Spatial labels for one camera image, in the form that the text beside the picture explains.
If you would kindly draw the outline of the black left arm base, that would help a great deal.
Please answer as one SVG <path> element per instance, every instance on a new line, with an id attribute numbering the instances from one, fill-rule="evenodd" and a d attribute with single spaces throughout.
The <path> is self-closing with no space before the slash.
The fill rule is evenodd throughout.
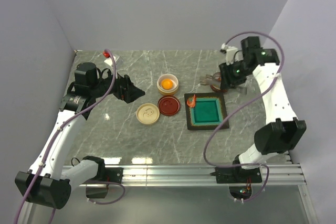
<path id="1" fill-rule="evenodd" d="M 85 156 L 82 161 L 93 161 L 98 164 L 97 172 L 94 177 L 90 178 L 90 180 L 99 182 L 115 182 L 119 184 L 122 182 L 123 168 L 106 168 L 104 159 L 94 156 Z"/>

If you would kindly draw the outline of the red toy shrimp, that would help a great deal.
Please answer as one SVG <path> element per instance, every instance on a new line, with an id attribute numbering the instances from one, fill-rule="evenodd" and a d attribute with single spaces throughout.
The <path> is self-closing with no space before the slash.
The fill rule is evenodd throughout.
<path id="1" fill-rule="evenodd" d="M 189 108 L 195 108 L 195 106 L 196 106 L 196 94 L 193 94 L 192 97 L 190 97 L 190 98 L 187 99 L 186 105 Z"/>

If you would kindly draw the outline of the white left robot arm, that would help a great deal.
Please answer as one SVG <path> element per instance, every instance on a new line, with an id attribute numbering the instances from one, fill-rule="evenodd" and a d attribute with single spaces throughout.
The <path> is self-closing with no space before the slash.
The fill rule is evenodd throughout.
<path id="1" fill-rule="evenodd" d="M 113 94 L 125 103 L 145 95 L 128 75 L 114 75 L 108 68 L 100 70 L 92 62 L 77 65 L 75 80 L 63 97 L 56 124 L 40 156 L 27 172 L 18 172 L 15 184 L 27 202 L 61 209 L 71 192 L 82 183 L 106 182 L 111 175 L 104 159 L 86 156 L 67 172 L 62 168 L 80 128 L 86 123 L 93 105 Z"/>

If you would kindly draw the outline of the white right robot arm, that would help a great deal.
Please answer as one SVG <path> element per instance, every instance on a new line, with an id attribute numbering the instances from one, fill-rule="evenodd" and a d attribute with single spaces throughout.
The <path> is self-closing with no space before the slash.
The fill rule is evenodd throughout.
<path id="1" fill-rule="evenodd" d="M 250 169 L 264 164 L 268 159 L 293 150 L 307 129 L 306 122 L 298 119 L 292 109 L 282 81 L 284 55 L 280 49 L 264 48 L 258 36 L 248 36 L 241 47 L 222 44 L 225 62 L 219 65 L 221 89 L 233 89 L 253 76 L 260 95 L 244 104 L 247 107 L 262 100 L 265 108 L 265 126 L 254 134 L 250 148 L 238 155 L 232 177 L 238 182 L 250 176 Z"/>

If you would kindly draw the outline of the metal food tongs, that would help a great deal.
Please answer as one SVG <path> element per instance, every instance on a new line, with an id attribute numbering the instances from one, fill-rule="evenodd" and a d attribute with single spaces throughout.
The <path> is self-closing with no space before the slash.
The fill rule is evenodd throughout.
<path id="1" fill-rule="evenodd" d="M 200 85 L 203 85 L 203 86 L 210 86 L 210 85 L 219 86 L 219 82 L 216 82 L 216 81 L 212 80 L 211 76 L 212 75 L 210 75 L 210 74 L 206 74 L 205 76 L 200 77 Z M 236 87 L 233 87 L 233 88 L 229 88 L 229 90 L 234 90 L 234 91 L 236 91 L 240 94 L 243 94 L 243 95 L 247 94 L 247 88 L 246 87 L 236 86 Z"/>

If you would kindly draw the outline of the orange egg tart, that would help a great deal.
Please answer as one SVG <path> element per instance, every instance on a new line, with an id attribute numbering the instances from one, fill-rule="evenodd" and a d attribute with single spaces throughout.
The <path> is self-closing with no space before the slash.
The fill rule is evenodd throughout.
<path id="1" fill-rule="evenodd" d="M 174 83 L 171 79 L 163 79 L 161 81 L 161 87 L 164 90 L 171 90 L 174 87 Z"/>

